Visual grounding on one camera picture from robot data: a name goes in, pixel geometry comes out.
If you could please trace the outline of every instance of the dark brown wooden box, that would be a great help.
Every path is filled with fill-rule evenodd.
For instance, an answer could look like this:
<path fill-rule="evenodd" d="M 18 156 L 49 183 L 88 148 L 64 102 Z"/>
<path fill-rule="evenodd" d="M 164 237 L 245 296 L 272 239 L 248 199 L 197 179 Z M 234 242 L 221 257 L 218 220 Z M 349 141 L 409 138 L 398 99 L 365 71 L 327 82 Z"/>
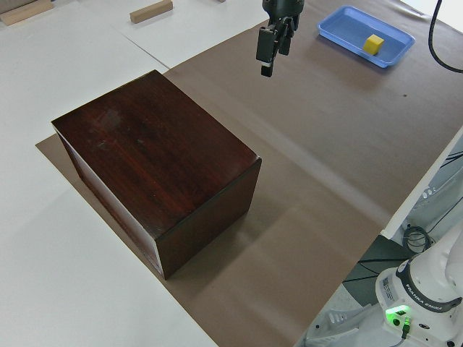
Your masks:
<path fill-rule="evenodd" d="M 157 71 L 52 124 L 164 278 L 250 207 L 261 159 Z"/>

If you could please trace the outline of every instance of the brown paper sheet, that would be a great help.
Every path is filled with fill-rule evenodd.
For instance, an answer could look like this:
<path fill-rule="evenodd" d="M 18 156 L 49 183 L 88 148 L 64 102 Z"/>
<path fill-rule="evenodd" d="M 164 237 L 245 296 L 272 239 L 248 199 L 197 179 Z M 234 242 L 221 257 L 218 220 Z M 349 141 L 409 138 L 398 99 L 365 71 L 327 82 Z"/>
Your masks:
<path fill-rule="evenodd" d="M 166 74 L 263 158 L 249 213 L 161 280 L 220 347 L 296 343 L 463 124 L 463 78 L 428 53 L 430 18 L 400 1 L 349 3 L 417 39 L 381 69 L 318 37 L 317 22 L 343 4 L 306 1 L 271 79 L 255 60 L 258 27 Z M 452 64 L 462 40 L 437 26 Z M 69 177 L 58 146 L 38 145 Z"/>

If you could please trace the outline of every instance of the yellow block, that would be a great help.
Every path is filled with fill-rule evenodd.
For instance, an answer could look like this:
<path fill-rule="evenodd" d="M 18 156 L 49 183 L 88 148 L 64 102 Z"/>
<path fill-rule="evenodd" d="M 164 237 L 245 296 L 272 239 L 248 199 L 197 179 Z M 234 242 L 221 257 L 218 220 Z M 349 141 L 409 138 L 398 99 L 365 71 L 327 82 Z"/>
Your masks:
<path fill-rule="evenodd" d="M 379 52 L 383 43 L 384 39 L 376 35 L 371 35 L 365 41 L 365 45 L 363 45 L 363 50 L 369 54 L 375 55 Z"/>

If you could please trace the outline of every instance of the blue tray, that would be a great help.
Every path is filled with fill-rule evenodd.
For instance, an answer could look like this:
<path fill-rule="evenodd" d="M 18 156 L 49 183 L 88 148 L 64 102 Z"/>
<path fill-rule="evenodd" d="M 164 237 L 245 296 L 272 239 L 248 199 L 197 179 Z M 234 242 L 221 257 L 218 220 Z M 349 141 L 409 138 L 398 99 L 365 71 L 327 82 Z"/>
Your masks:
<path fill-rule="evenodd" d="M 412 47 L 415 39 L 392 25 L 351 6 L 343 6 L 318 23 L 320 35 L 362 56 L 379 67 L 396 64 Z M 363 51 L 372 34 L 384 39 L 376 55 Z"/>

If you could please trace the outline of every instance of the cable connector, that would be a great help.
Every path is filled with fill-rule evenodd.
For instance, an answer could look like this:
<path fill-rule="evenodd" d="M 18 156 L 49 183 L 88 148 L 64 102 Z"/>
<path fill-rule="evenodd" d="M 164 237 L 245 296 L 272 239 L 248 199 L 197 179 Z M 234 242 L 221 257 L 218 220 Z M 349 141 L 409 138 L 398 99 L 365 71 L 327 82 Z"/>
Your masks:
<path fill-rule="evenodd" d="M 402 327 L 402 338 L 405 340 L 407 338 L 408 333 L 410 332 L 410 318 L 406 317 L 404 326 Z"/>

